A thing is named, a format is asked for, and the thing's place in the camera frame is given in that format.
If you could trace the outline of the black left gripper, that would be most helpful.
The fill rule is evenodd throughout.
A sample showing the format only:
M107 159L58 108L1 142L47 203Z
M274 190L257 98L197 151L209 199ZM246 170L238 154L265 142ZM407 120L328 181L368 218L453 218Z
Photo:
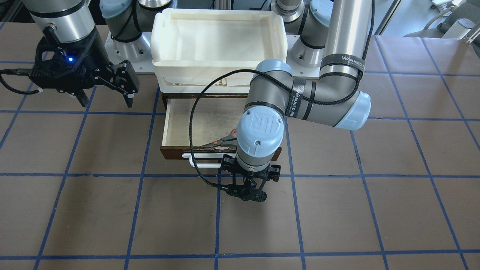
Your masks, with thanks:
M267 194L263 190L265 183L269 180L278 182L281 175L280 165L273 164L260 171L249 171L243 169L236 158L227 154L223 155L220 168L232 175L232 183L222 185L220 190L243 201L265 201L267 199Z

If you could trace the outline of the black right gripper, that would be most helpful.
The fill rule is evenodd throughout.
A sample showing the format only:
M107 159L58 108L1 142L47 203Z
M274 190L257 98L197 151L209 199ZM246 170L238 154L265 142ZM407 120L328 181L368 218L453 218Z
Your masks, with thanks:
M137 72L128 60L109 61L98 30L70 43L60 42L54 30L43 34L29 75L37 86L73 94L86 108L89 98L84 89L102 85L122 94L127 107L133 106L140 88Z

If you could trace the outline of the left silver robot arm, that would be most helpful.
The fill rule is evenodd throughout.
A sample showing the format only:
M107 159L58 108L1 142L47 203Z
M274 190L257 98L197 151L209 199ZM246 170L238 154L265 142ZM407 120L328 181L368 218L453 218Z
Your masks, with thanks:
M358 90L374 25L373 0L337 0L330 21L313 10L320 31L327 31L319 78L294 76L278 59L263 60L250 81L244 112L236 128L235 157L224 155L221 169L232 183L220 189L243 201L263 202L267 181L278 181L271 160L284 137L284 118L292 117L355 131L371 111L371 98Z

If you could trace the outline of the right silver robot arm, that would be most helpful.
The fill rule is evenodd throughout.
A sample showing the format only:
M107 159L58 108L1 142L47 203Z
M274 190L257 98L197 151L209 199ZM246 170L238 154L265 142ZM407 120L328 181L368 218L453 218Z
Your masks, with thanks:
M139 64L151 59L147 33L155 15L178 7L176 0L101 0L110 31L107 49L86 0L25 0L43 32L29 79L42 89L76 97L86 107L86 89L105 86L119 92L128 107L139 92Z

